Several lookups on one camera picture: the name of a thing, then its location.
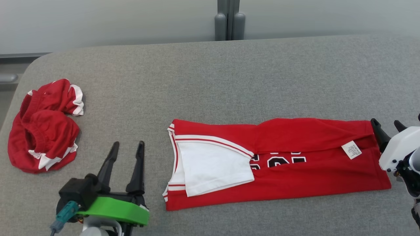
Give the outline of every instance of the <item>care label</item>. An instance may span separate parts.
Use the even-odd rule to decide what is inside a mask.
[[[353,159],[362,153],[354,141],[344,144],[342,148],[350,159]]]

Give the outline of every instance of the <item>gray table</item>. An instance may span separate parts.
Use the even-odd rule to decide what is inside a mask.
[[[166,212],[162,192],[173,151],[172,119],[260,123],[275,117],[377,118],[419,125],[420,41],[394,36],[331,36],[76,49],[43,56],[24,74],[0,131],[1,235],[49,235],[58,190],[96,173],[120,141],[111,189],[131,177],[137,142],[146,142],[150,224],[133,235],[417,235],[412,200],[392,189],[302,199],[243,202]],[[76,160],[32,175],[11,166],[7,140],[24,95],[60,78],[80,86],[85,113]],[[62,235],[77,236],[80,224]]]

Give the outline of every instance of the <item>red fabric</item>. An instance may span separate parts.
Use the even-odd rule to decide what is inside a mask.
[[[74,104],[75,100],[75,88],[67,79],[46,84],[26,95],[9,135],[8,154],[13,166],[28,173],[47,171],[45,167],[39,169],[40,159],[31,155],[30,150],[45,153],[50,159],[63,158],[79,133],[77,124],[64,114],[74,114],[80,106]],[[76,152],[70,152],[49,169],[58,170],[75,157]]]
[[[175,135],[211,135],[252,150],[258,157],[251,159],[250,164],[258,164],[260,169],[252,170],[253,182],[224,190],[193,197],[187,197],[185,190],[168,191],[168,211],[391,188],[386,172],[379,166],[381,154],[369,121],[278,118],[257,126],[181,120],[173,123]],[[362,151],[352,160],[341,148],[350,141]],[[288,164],[268,167],[272,157],[283,157]],[[306,162],[293,163],[292,157],[305,157]]]

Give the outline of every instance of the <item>teal connector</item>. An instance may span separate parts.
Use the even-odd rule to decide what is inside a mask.
[[[77,202],[69,201],[56,215],[54,223],[50,225],[51,235],[59,233],[63,229],[64,224],[70,220],[78,210],[79,206]]]

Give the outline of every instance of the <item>cabinet door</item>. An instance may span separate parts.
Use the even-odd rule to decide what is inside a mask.
[[[244,39],[393,31],[420,35],[414,0],[241,0]]]
[[[216,0],[2,0],[0,54],[214,40]]]

